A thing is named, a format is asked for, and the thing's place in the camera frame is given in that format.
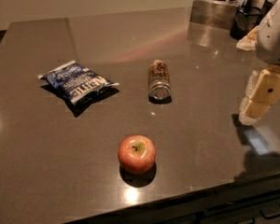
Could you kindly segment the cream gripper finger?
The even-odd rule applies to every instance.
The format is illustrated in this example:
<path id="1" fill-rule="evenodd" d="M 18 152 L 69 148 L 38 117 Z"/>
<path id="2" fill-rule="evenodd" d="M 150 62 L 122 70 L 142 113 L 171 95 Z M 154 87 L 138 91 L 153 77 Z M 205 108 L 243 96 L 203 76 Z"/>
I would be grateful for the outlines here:
<path id="1" fill-rule="evenodd" d="M 245 95 L 250 97 L 256 87 L 260 75 L 260 70 L 253 70 L 245 88 Z"/>
<path id="2" fill-rule="evenodd" d="M 245 126 L 254 125 L 280 99 L 280 66 L 260 70 L 255 89 L 245 95 L 240 104 L 239 121 Z"/>

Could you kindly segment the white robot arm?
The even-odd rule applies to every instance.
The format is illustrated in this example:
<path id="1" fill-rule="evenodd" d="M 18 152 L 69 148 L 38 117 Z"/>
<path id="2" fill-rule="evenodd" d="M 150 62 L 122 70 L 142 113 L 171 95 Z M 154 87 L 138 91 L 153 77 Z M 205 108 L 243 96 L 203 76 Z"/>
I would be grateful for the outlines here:
<path id="1" fill-rule="evenodd" d="M 256 54 L 270 67 L 254 70 L 247 81 L 239 113 L 239 121 L 245 126 L 254 125 L 280 99 L 280 0 L 259 24 Z"/>

